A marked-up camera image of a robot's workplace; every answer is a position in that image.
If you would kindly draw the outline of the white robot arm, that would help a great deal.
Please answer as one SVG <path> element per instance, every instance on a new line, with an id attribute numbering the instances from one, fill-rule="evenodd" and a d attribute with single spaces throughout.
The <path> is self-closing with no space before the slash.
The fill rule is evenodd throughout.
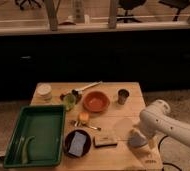
<path id="1" fill-rule="evenodd" d="M 146 106 L 139 114 L 140 133 L 136 135 L 135 145 L 147 145 L 148 140 L 160 131 L 190 147 L 190 124 L 169 117 L 170 112 L 171 108 L 164 100 L 158 99 Z"/>

